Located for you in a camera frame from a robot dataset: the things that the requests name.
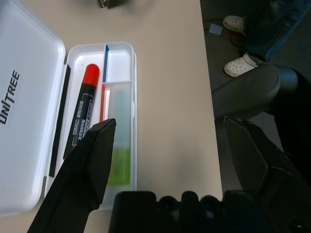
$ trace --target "black object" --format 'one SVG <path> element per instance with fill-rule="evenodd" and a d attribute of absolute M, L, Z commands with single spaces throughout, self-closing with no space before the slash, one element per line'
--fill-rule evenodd
<path fill-rule="evenodd" d="M 235 171 L 256 191 L 276 232 L 311 231 L 311 83 L 288 67 L 263 64 L 212 94 L 216 119 L 225 118 Z M 275 117 L 284 152 L 243 118 Z"/>
<path fill-rule="evenodd" d="M 311 231 L 311 187 L 289 157 L 249 121 L 229 116 L 225 127 L 241 186 L 258 193 L 272 229 L 291 232 L 295 221 Z"/>
<path fill-rule="evenodd" d="M 57 117 L 56 131 L 55 131 L 55 136 L 54 136 L 54 140 L 53 140 L 52 156 L 51 156 L 50 171 L 49 171 L 49 176 L 51 176 L 51 177 L 55 176 L 60 133 L 62 130 L 62 123 L 63 123 L 63 117 L 64 117 L 64 110 L 65 110 L 65 103 L 66 103 L 66 96 L 67 96 L 70 72 L 71 72 L 71 68 L 69 66 L 67 66 L 62 97 L 60 100 L 59 113 L 58 113 L 58 117 Z"/>
<path fill-rule="evenodd" d="M 94 125 L 59 170 L 28 233 L 82 233 L 103 202 L 109 177 L 115 119 Z"/>
<path fill-rule="evenodd" d="M 127 3 L 129 0 L 98 0 L 100 7 L 112 8 Z"/>
<path fill-rule="evenodd" d="M 212 196 L 199 201 L 185 192 L 181 201 L 152 192 L 116 195 L 110 233 L 269 233 L 270 228 L 256 195 L 228 191 L 223 201 Z"/>

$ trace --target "gray floor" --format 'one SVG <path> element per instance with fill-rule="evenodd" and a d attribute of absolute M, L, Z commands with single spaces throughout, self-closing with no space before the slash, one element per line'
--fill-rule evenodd
<path fill-rule="evenodd" d="M 222 19 L 228 15 L 246 16 L 261 9 L 264 0 L 201 0 L 203 20 Z M 205 41 L 211 90 L 215 90 L 231 78 L 223 72 L 223 66 L 241 56 L 242 51 L 234 47 L 228 36 L 229 30 L 223 28 L 221 36 L 208 35 L 208 28 L 211 22 L 204 22 Z M 222 21 L 212 23 L 222 26 Z M 285 65 L 295 68 L 305 77 L 310 78 L 311 65 L 311 12 L 309 12 L 299 26 L 295 29 L 289 40 L 279 50 L 271 63 Z M 235 38 L 238 44 L 242 38 Z M 281 148 L 274 119 L 271 115 L 261 113 L 251 119 L 253 123 L 260 126 L 267 137 Z M 216 136 L 219 153 L 219 162 L 222 178 L 223 192 L 232 189 L 241 189 L 236 176 L 230 149 L 227 141 L 226 131 L 221 123 L 216 123 Z"/>

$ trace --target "table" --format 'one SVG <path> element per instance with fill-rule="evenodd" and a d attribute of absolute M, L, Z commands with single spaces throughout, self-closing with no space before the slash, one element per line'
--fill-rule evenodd
<path fill-rule="evenodd" d="M 127 41 L 137 55 L 138 190 L 178 200 L 186 190 L 221 199 L 222 187 L 200 1 L 22 0 L 64 41 Z M 27 232 L 29 213 L 0 218 L 1 232 Z M 111 211 L 91 213 L 86 233 L 107 232 Z"/>

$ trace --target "jeans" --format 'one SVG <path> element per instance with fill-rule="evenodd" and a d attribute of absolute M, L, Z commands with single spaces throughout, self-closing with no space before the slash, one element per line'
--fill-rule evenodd
<path fill-rule="evenodd" d="M 269 0 L 264 11 L 244 20 L 246 51 L 268 62 L 310 8 L 311 0 Z"/>

